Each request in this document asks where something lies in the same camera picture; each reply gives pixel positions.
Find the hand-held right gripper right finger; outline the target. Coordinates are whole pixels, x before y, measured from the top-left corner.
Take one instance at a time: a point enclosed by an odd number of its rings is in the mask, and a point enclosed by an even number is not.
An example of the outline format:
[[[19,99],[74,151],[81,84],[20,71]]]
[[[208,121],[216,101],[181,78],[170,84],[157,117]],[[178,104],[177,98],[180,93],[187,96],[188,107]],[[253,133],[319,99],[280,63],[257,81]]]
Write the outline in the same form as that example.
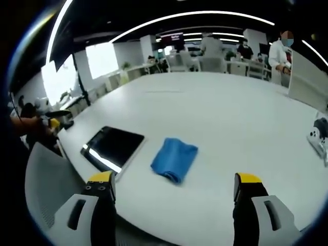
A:
[[[235,174],[233,220],[233,245],[293,245],[300,238],[293,213],[253,174]]]

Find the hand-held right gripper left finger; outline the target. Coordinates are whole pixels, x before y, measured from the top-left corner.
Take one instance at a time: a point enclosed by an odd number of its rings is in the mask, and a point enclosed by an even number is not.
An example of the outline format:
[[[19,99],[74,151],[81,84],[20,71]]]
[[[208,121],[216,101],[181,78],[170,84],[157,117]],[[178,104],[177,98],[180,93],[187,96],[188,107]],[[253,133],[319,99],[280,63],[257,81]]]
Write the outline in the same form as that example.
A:
[[[115,175],[112,171],[89,178],[55,213],[50,229],[54,245],[116,245]]]

